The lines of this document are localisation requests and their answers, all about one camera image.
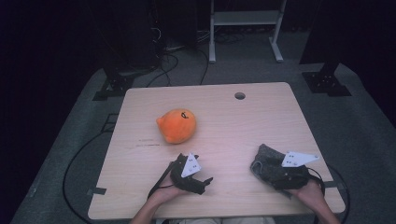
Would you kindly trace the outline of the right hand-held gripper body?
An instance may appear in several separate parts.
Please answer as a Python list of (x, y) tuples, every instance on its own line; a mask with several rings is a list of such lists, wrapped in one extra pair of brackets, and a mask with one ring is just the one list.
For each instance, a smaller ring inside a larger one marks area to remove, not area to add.
[(318, 159), (319, 155), (288, 151), (275, 164), (270, 183), (275, 189), (300, 189), (311, 177), (306, 165)]

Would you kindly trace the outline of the person's right hand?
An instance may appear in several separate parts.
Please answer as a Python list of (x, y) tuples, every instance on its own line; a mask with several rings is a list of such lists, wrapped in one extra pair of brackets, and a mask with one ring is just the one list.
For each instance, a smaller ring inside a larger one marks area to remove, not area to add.
[(326, 205), (320, 185), (314, 180), (309, 180), (308, 183), (300, 189), (289, 189), (289, 193), (295, 196), (314, 213), (321, 211)]

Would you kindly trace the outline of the person's left hand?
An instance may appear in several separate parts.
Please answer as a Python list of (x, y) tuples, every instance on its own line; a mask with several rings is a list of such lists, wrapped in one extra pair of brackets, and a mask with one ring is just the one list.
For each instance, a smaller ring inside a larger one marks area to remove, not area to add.
[(171, 177), (167, 175), (148, 200), (155, 204), (163, 204), (184, 194), (187, 194), (187, 191), (175, 187)]

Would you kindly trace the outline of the orange plush toy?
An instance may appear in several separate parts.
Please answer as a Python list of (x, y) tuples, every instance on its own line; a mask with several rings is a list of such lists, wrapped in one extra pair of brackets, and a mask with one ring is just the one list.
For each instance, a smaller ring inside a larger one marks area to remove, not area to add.
[(164, 140), (169, 144), (181, 144), (195, 133), (197, 121), (188, 109), (172, 109), (156, 119), (157, 126)]

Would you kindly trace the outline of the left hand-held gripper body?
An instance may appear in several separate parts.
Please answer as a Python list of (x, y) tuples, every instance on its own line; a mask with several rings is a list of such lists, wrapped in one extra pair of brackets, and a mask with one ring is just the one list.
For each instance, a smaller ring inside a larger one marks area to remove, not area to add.
[(198, 160), (194, 158), (194, 154), (188, 156), (180, 153), (177, 159), (172, 163), (170, 177), (174, 185), (182, 190), (202, 195), (205, 192), (203, 186), (204, 181), (195, 179), (193, 176), (198, 173), (202, 167)]

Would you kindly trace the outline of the white metal stand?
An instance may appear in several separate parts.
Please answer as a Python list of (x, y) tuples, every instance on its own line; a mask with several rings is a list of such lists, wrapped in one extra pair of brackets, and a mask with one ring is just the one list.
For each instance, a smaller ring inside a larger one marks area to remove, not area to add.
[(247, 26), (247, 25), (274, 25), (273, 35), (269, 37), (269, 43), (278, 63), (284, 61), (277, 44), (285, 8), (288, 0), (280, 0), (277, 10), (259, 11), (225, 11), (218, 12), (214, 9), (214, 0), (211, 0), (208, 61), (216, 61), (215, 28), (218, 26)]

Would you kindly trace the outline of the black stand base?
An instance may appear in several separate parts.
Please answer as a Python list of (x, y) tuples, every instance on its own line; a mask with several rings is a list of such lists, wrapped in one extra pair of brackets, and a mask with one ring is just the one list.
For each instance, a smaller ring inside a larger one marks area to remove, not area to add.
[(326, 93), (331, 97), (350, 96), (351, 93), (335, 76), (339, 62), (326, 62), (317, 72), (303, 72), (304, 80), (313, 93)]
[(134, 76), (121, 75), (114, 67), (105, 67), (106, 79), (102, 88), (93, 96), (94, 101), (104, 101), (109, 97), (121, 97), (132, 88)]

